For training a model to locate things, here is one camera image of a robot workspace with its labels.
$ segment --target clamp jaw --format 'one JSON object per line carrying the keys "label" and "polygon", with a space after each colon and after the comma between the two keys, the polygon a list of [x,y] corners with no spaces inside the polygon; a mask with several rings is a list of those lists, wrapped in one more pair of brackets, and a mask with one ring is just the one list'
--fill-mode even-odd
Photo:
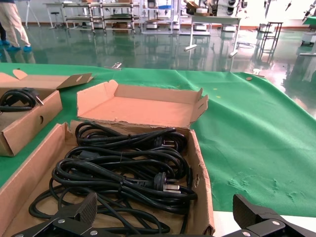
{"label": "clamp jaw", "polygon": [[101,228],[93,228],[96,214],[97,194],[90,193],[83,202],[64,206],[48,221],[12,237],[119,237]]}
{"label": "clamp jaw", "polygon": [[[12,237],[119,237],[92,227],[97,214],[97,194],[89,194],[82,203],[64,206],[50,220]],[[296,226],[270,208],[251,204],[242,195],[233,197],[233,215],[241,230],[225,237],[316,237],[316,233]],[[203,235],[163,235],[155,237],[205,237]],[[133,235],[131,237],[153,237]]]}

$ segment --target reflective floor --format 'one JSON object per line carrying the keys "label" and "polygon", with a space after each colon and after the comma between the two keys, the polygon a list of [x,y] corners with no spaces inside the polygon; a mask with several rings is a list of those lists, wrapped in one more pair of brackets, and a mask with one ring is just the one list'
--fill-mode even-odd
{"label": "reflective floor", "polygon": [[249,72],[260,71],[277,88],[316,117],[316,57],[299,56],[311,48],[301,45],[303,31],[282,30],[277,47],[269,50],[272,40],[261,50],[261,34],[241,31],[238,54],[229,57],[234,35],[213,29],[211,37],[195,36],[197,48],[188,52],[189,36],[135,35],[101,31],[95,37],[90,31],[50,30],[32,26],[27,31],[32,53],[2,52],[1,62],[71,64],[194,71]]}

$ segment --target cardboard box lid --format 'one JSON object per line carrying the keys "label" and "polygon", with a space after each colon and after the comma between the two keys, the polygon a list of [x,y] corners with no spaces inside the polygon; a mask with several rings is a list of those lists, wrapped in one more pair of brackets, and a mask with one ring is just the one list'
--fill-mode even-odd
{"label": "cardboard box lid", "polygon": [[197,9],[200,8],[199,5],[197,5],[194,1],[185,1],[186,2],[186,7],[189,9]]}
{"label": "cardboard box lid", "polygon": [[207,110],[199,91],[104,82],[77,93],[78,117],[92,121],[189,127]]}
{"label": "cardboard box lid", "polygon": [[61,89],[74,85],[85,84],[93,79],[92,73],[71,76],[28,75],[22,70],[15,69],[13,70],[13,74],[16,76],[15,78],[6,73],[0,73],[0,87]]}

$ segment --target coiled cable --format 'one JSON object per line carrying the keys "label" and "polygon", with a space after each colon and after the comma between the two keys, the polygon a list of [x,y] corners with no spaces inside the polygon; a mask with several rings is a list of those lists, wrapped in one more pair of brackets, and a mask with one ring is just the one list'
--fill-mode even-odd
{"label": "coiled cable", "polygon": [[[185,232],[190,201],[197,199],[192,191],[192,170],[180,152],[173,147],[156,147],[157,140],[174,138],[178,149],[184,150],[186,138],[167,128],[137,135],[122,135],[94,123],[81,123],[76,129],[79,145],[57,162],[52,171],[49,189],[30,205],[32,216],[49,219],[36,204],[53,196],[58,209],[72,203],[64,201],[71,193],[84,197],[91,192],[98,196],[97,212],[119,219],[123,227],[103,228],[114,234],[164,234],[169,226],[152,214],[132,208],[130,201],[170,213],[184,215],[180,233]],[[187,186],[175,185],[186,177]],[[53,181],[60,185],[54,187]],[[121,213],[134,216],[142,227],[130,224]]]}
{"label": "coiled cable", "polygon": [[[29,111],[36,105],[36,97],[36,92],[32,88],[8,90],[0,98],[0,112]],[[21,101],[23,106],[13,106],[18,101]]]}

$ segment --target green table cover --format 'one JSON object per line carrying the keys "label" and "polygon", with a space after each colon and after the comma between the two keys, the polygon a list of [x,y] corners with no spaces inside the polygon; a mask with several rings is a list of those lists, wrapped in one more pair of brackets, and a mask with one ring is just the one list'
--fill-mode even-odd
{"label": "green table cover", "polygon": [[316,16],[309,16],[303,25],[315,25],[316,24]]}
{"label": "green table cover", "polygon": [[211,179],[213,205],[231,211],[233,194],[283,215],[316,216],[316,122],[265,79],[246,73],[125,68],[114,71],[67,65],[0,64],[0,72],[93,72],[89,84],[61,90],[64,110],[16,157],[0,158],[3,185],[56,123],[76,119],[76,92],[110,79],[173,89],[204,88],[208,110],[192,125]]}

